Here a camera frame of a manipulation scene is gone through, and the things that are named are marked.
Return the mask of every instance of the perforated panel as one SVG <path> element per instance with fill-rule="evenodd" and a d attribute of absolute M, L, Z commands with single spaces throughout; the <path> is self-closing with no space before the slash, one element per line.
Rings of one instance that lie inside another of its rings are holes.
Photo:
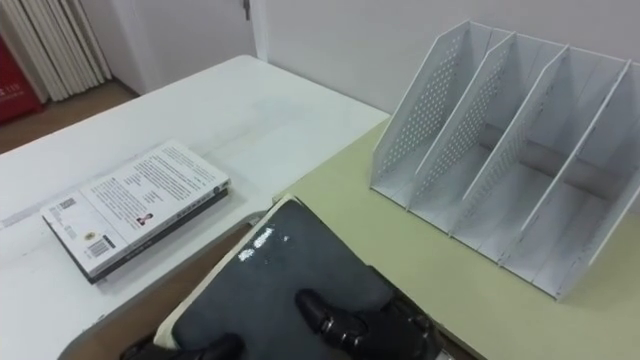
<path fill-rule="evenodd" d="M 424 144 L 429 137 L 440 131 L 451 110 L 446 108 L 447 96 L 456 75 L 457 59 L 462 47 L 463 35 L 455 37 L 442 56 L 422 90 L 422 95 L 412 105 L 411 113 L 404 122 L 399 136 L 393 140 L 391 149 L 382 162 L 378 174 L 395 169 L 404 157 Z"/>
<path fill-rule="evenodd" d="M 526 147 L 527 134 L 542 112 L 558 67 L 565 55 L 566 49 L 558 54 L 540 74 L 537 83 L 523 102 L 513 122 L 507 128 L 502 139 L 496 145 L 489 159 L 487 159 L 485 166 L 480 170 L 464 195 L 461 214 L 452 232 L 465 220 L 473 216 L 477 207 L 491 194 L 493 188 L 506 175 L 509 169 L 518 162 L 521 152 Z"/>
<path fill-rule="evenodd" d="M 459 161 L 469 149 L 478 145 L 480 132 L 486 123 L 489 103 L 495 97 L 501 85 L 500 74 L 508 58 L 509 49 L 510 47 L 504 46 L 499 51 L 495 61 L 483 65 L 489 68 L 484 69 L 485 73 L 482 78 L 476 79 L 476 81 L 483 82 L 482 86 L 477 92 L 467 94 L 467 96 L 474 97 L 473 101 L 466 109 L 461 109 L 464 113 L 462 120 L 459 121 L 449 139 L 445 139 L 446 144 L 434 153 L 435 163 L 428 169 L 417 191 L 417 196 L 426 193 L 429 186 Z"/>

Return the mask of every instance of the desk organizer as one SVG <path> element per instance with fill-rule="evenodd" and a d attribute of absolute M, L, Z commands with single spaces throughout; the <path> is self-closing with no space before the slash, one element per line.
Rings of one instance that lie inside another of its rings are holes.
<path fill-rule="evenodd" d="M 428 77 L 425 70 L 416 79 Z M 398 139 L 425 133 L 416 125 L 397 130 L 411 122 L 401 111 L 407 98 L 374 152 L 372 188 L 564 296 L 640 190 L 640 65 L 507 33 L 444 123 L 422 120 L 437 130 L 420 140 L 421 154 L 404 155 L 419 158 L 413 167 L 393 151 L 392 160 L 383 156 Z M 394 179 L 403 179 L 401 189 Z"/>

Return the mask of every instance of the barcode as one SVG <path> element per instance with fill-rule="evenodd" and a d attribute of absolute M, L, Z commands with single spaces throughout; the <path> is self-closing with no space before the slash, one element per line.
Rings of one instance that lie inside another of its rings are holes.
<path fill-rule="evenodd" d="M 68 198 L 67 200 L 60 203 L 60 207 L 62 208 L 62 210 L 66 210 L 75 204 L 76 200 L 74 198 Z"/>
<path fill-rule="evenodd" d="M 107 245 L 107 242 L 104 239 L 100 239 L 100 241 L 94 244 L 91 244 L 88 247 L 88 249 L 89 249 L 89 252 L 91 253 L 91 256 L 93 256 L 94 258 L 97 258 L 100 255 L 109 251 L 109 245 Z"/>

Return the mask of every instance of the white wall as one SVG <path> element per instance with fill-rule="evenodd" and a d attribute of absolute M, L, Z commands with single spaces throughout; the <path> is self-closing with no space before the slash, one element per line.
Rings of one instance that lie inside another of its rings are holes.
<path fill-rule="evenodd" d="M 393 112 L 438 34 L 474 21 L 640 61 L 638 0 L 257 0 L 269 62 Z"/>

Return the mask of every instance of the divider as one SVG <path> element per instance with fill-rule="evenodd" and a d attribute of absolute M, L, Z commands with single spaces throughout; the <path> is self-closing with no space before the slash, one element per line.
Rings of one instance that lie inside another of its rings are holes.
<path fill-rule="evenodd" d="M 465 191 L 496 146 L 491 134 L 502 136 L 533 87 L 529 79 L 561 50 L 513 33 L 487 53 L 416 173 L 409 210 L 450 230 Z"/>
<path fill-rule="evenodd" d="M 519 239 L 513 242 L 501 260 L 504 267 L 554 297 L 560 295 L 559 289 L 567 272 L 589 247 L 589 239 L 593 239 L 612 203 L 621 200 L 620 194 L 624 193 L 623 187 L 612 182 L 610 174 L 591 167 L 579 157 L 587 145 L 602 142 L 603 139 L 594 136 L 594 130 L 604 119 L 609 120 L 606 126 L 616 126 L 616 119 L 610 117 L 608 107 L 622 80 L 631 78 L 628 71 L 630 62 L 607 61 L 620 65 L 615 83 L 608 86 L 607 96 L 600 102 L 578 144 L 522 225 Z M 582 178 L 583 183 L 576 181 L 578 178 Z"/>
<path fill-rule="evenodd" d="M 568 53 L 566 46 L 542 70 L 511 125 L 464 194 L 449 232 L 494 261 L 518 234 L 551 182 L 521 165 L 520 157 L 526 150 L 527 134 L 549 101 L 550 88 Z"/>
<path fill-rule="evenodd" d="M 371 187 L 408 204 L 407 185 L 475 74 L 487 49 L 504 30 L 465 22 L 431 47 L 373 155 Z"/>

